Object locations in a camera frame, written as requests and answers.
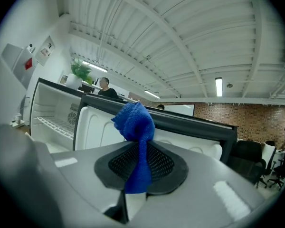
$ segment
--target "wire rack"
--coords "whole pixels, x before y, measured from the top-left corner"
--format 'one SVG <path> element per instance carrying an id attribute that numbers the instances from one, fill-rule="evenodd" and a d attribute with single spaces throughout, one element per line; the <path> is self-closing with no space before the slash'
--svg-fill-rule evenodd
<path id="1" fill-rule="evenodd" d="M 44 125 L 53 129 L 55 132 L 73 140 L 74 138 L 74 126 L 57 119 L 54 116 L 44 116 L 37 117 L 39 121 L 41 121 Z"/>

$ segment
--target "fluorescent light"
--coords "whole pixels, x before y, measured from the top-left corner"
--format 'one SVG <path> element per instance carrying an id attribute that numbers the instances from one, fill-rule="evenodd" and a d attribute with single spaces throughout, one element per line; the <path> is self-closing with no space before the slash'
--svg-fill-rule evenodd
<path id="1" fill-rule="evenodd" d="M 222 78 L 216 78 L 215 84 L 217 86 L 217 96 L 221 97 L 223 95 L 223 79 Z"/>
<path id="2" fill-rule="evenodd" d="M 82 64 L 89 65 L 90 67 L 96 68 L 96 69 L 98 69 L 98 70 L 100 70 L 100 71 L 103 71 L 103 72 L 105 72 L 105 73 L 108 71 L 108 70 L 106 70 L 106 69 L 104 69 L 104 68 L 102 68 L 102 67 L 96 66 L 96 65 L 94 65 L 94 64 L 91 64 L 91 63 L 88 63 L 88 62 L 85 62 L 85 61 L 83 61 Z"/>
<path id="3" fill-rule="evenodd" d="M 152 93 L 150 93 L 149 91 L 147 91 L 147 90 L 145 90 L 145 92 L 147 93 L 147 94 L 150 94 L 150 95 L 152 95 L 152 96 L 154 96 L 155 98 L 157 98 L 157 99 L 160 99 L 160 97 L 158 97 L 157 95 L 155 95 L 155 94 L 152 94 Z"/>

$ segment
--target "blue towel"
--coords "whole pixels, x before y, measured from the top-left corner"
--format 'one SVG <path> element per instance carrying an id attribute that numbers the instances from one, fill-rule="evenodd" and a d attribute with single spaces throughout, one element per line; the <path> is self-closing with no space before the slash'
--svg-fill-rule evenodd
<path id="1" fill-rule="evenodd" d="M 147 109 L 137 102 L 127 103 L 112 121 L 126 140 L 139 142 L 138 164 L 125 184 L 125 193 L 146 192 L 152 183 L 151 170 L 147 163 L 147 141 L 154 136 L 153 119 Z"/>

